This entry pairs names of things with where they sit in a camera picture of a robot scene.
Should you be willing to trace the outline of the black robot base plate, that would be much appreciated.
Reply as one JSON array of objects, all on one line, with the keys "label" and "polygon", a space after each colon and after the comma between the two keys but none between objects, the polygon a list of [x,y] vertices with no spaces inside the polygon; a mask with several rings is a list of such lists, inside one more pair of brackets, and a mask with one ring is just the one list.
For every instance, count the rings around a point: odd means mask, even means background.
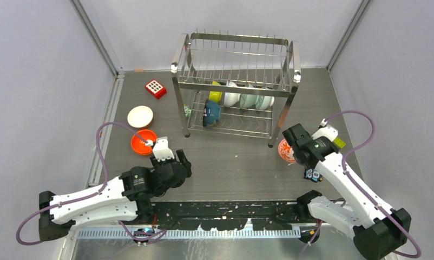
[{"label": "black robot base plate", "polygon": [[166,230],[289,230],[294,224],[317,223],[296,201],[157,201],[152,210],[127,224],[156,224]]}]

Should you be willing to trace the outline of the orange bowl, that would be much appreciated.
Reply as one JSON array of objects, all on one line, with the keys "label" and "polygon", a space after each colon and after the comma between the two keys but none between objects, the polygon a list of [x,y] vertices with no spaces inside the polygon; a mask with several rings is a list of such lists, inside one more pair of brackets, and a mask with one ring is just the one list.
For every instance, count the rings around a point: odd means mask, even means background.
[{"label": "orange bowl", "polygon": [[157,140],[156,133],[149,130],[149,129],[139,130],[139,131],[137,131],[137,133],[135,135],[132,136],[130,145],[132,143],[144,143],[144,144],[146,144],[143,140],[147,141],[147,139],[156,141]]},{"label": "orange bowl", "polygon": [[146,146],[144,143],[132,143],[131,148],[138,155],[149,156],[153,154],[153,148]]}]

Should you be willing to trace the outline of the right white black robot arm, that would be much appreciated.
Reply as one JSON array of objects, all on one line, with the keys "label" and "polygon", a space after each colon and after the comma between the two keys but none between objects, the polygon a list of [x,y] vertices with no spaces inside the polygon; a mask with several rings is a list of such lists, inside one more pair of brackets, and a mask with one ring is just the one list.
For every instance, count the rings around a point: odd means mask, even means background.
[{"label": "right white black robot arm", "polygon": [[327,179],[349,204],[345,209],[312,190],[297,198],[297,217],[303,222],[323,220],[353,240],[365,259],[382,259],[407,242],[411,216],[404,209],[395,210],[373,192],[343,161],[334,143],[338,130],[332,126],[309,134],[301,124],[283,131],[297,163],[316,170]]}]

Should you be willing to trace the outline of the dark blue bowl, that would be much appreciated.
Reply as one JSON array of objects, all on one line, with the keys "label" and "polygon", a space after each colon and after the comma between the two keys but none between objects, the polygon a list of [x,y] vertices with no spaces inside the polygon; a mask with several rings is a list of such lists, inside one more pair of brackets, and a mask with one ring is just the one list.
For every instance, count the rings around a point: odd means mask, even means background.
[{"label": "dark blue bowl", "polygon": [[220,112],[220,106],[216,102],[207,99],[203,109],[202,125],[204,127],[213,127],[220,119]]}]

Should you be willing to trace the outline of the red white patterned bowl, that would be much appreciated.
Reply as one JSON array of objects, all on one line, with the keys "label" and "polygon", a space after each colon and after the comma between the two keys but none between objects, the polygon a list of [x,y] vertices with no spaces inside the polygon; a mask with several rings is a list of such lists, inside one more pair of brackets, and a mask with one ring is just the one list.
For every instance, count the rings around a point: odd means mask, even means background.
[{"label": "red white patterned bowl", "polygon": [[282,139],[278,145],[278,154],[284,161],[288,163],[296,163],[294,150],[285,139]]}]

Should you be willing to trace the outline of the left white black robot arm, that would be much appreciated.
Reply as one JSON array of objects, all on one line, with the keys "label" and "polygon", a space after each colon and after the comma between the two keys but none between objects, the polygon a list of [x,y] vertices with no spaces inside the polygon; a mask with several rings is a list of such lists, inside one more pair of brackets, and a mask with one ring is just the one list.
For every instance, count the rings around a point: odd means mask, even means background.
[{"label": "left white black robot arm", "polygon": [[152,166],[135,166],[107,182],[79,192],[39,194],[41,210],[38,233],[41,242],[67,236],[70,230],[115,221],[148,224],[154,215],[151,199],[181,186],[192,175],[192,165],[183,150],[173,159],[150,159]]}]

